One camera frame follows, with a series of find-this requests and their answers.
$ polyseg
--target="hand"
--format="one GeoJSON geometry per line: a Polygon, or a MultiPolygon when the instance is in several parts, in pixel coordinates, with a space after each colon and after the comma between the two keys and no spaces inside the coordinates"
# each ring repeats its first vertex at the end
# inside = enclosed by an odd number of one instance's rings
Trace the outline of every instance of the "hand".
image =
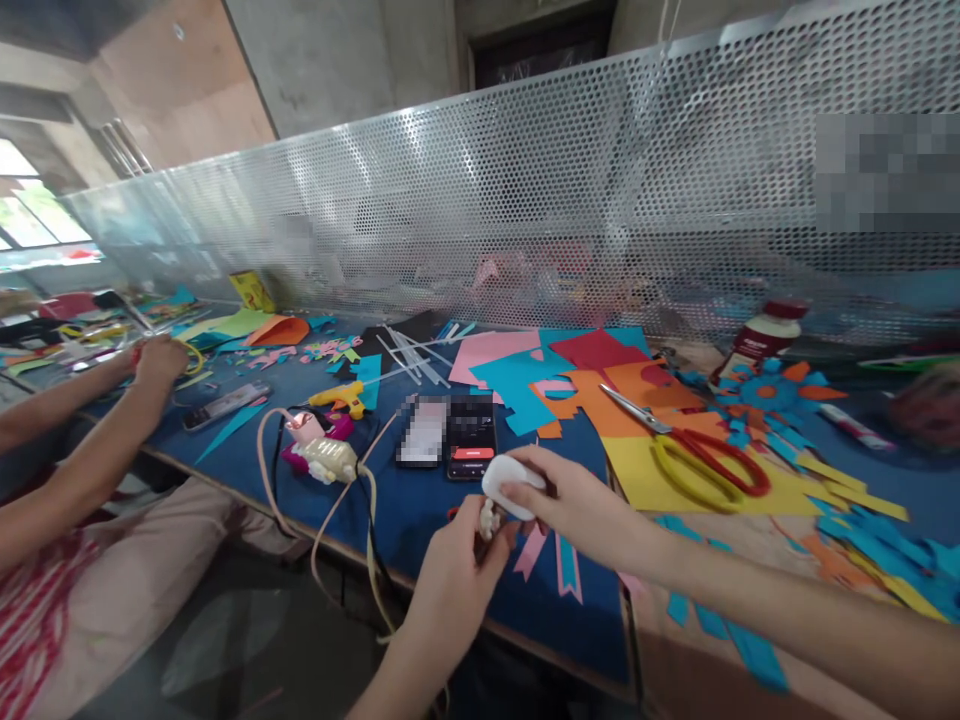
{"type": "Polygon", "coordinates": [[[530,485],[505,483],[500,491],[569,540],[580,552],[617,571],[637,564],[638,533],[659,528],[617,497],[583,465],[538,445],[507,453],[548,483],[543,493],[530,485]]]}
{"type": "Polygon", "coordinates": [[[187,369],[189,361],[183,343],[169,335],[150,338],[140,352],[137,380],[169,387],[187,369]]]}
{"type": "Polygon", "coordinates": [[[446,681],[467,654],[516,543],[517,523],[494,535],[477,566],[474,542],[484,498],[468,495],[457,516],[430,541],[407,618],[391,651],[406,648],[410,658],[446,681]]]}

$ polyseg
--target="glue bottle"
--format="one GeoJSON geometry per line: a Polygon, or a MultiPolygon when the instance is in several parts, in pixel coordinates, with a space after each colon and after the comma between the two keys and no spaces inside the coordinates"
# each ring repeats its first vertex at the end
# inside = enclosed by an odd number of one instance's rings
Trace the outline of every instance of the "glue bottle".
{"type": "Polygon", "coordinates": [[[799,300],[768,300],[763,312],[743,326],[730,353],[710,375],[710,389],[717,392],[720,378],[733,377],[734,368],[758,367],[767,358],[783,355],[800,337],[798,321],[808,309],[807,304],[799,300]]]}

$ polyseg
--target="pink pants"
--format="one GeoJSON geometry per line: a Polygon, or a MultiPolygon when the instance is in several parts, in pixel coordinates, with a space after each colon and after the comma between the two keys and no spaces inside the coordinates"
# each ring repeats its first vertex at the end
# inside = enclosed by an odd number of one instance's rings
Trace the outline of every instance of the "pink pants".
{"type": "Polygon", "coordinates": [[[242,510],[190,478],[131,516],[91,525],[103,551],[70,592],[61,655],[29,717],[66,720],[130,667],[183,607],[242,510]]]}

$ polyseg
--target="scissors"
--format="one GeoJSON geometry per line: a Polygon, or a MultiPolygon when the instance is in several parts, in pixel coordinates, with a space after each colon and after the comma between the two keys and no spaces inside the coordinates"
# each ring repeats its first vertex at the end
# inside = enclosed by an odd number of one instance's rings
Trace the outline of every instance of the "scissors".
{"type": "Polygon", "coordinates": [[[763,497],[770,492],[770,478],[767,477],[763,468],[739,448],[696,430],[667,425],[654,417],[649,410],[630,402],[616,390],[603,383],[600,383],[600,387],[620,407],[654,433],[653,454],[657,464],[667,479],[684,495],[719,512],[738,512],[743,505],[745,495],[763,497]],[[744,482],[736,473],[724,467],[719,460],[706,451],[705,446],[718,450],[739,462],[746,469],[753,484],[744,482]],[[677,472],[671,455],[703,475],[723,493],[724,499],[706,495],[700,489],[690,485],[677,472]]]}

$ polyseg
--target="perforated metal panel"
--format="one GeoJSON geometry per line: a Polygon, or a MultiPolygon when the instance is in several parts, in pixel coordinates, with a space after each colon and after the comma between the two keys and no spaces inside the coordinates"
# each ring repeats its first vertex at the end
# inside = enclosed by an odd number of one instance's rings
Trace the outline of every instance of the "perforated metal panel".
{"type": "Polygon", "coordinates": [[[957,326],[960,233],[818,231],[815,119],[955,112],[958,7],[812,3],[70,202],[201,297],[252,268],[288,306],[722,339],[791,293],[808,333],[905,340],[957,326]]]}

